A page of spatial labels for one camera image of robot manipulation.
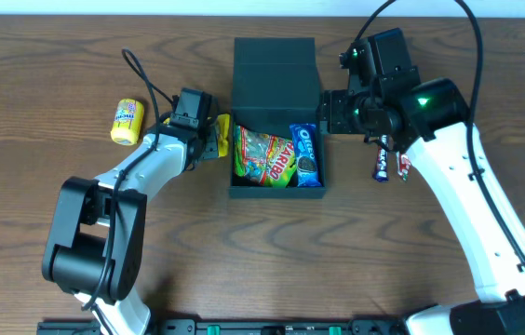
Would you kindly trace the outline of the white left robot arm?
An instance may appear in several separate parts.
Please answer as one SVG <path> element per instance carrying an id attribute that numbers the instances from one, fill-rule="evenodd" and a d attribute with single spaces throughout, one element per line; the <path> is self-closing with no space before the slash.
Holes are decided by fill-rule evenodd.
<path id="1" fill-rule="evenodd" d="M 94 314 L 102 334 L 146 334 L 152 313 L 134 285 L 141 267 L 146 209 L 171 179 L 228 151 L 230 117 L 197 127 L 170 118 L 152 127 L 118 166 L 61 186 L 42 275 Z"/>

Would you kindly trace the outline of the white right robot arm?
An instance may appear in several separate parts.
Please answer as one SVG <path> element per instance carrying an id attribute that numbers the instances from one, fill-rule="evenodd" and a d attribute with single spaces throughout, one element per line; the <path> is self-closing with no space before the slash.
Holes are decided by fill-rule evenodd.
<path id="1" fill-rule="evenodd" d="M 470 109 L 449 79 L 327 90 L 321 127 L 388 135 L 427 182 L 455 232 L 478 300 L 405 317 L 409 334 L 525 334 L 525 228 L 496 179 Z"/>

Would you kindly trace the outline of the yellow Hacks candy bag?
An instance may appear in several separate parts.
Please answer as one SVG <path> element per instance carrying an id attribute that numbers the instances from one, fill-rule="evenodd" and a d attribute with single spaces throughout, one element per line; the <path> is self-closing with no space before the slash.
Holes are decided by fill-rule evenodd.
<path id="1" fill-rule="evenodd" d="M 157 143 L 162 143 L 165 136 L 176 138 L 178 141 L 185 143 L 186 144 L 186 154 L 185 154 L 186 162 L 191 163 L 189 153 L 188 153 L 189 141 L 195 137 L 196 132 L 198 130 L 191 130 L 191 129 L 181 128 L 181 127 L 171 126 L 169 124 L 169 118 L 171 114 L 172 112 L 168 112 L 168 113 L 165 113 L 163 116 L 159 117 L 159 123 L 155 127 L 155 129 L 158 131 L 158 135 L 156 136 Z M 228 114 L 221 114 L 215 117 L 209 117 L 208 120 L 210 118 L 212 118 L 213 120 L 217 120 L 219 131 L 220 131 L 218 135 L 219 154 L 220 154 L 220 157 L 225 157 L 228 155 L 228 152 L 229 152 L 230 116 Z"/>

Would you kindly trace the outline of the blue Oreo cookie pack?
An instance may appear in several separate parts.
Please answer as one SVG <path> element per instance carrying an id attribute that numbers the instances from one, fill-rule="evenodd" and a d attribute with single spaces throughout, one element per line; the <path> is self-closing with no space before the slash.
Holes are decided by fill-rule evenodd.
<path id="1" fill-rule="evenodd" d="M 315 147 L 315 124 L 292 124 L 289 126 L 294 152 L 299 187 L 321 187 L 318 177 Z"/>

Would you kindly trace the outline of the green Haribo gummy bag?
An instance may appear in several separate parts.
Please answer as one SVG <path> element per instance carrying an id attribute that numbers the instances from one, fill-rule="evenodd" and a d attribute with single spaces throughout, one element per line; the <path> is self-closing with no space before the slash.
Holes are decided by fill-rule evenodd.
<path id="1" fill-rule="evenodd" d="M 234 172 L 260 186 L 286 188 L 295 167 L 292 140 L 234 127 Z"/>

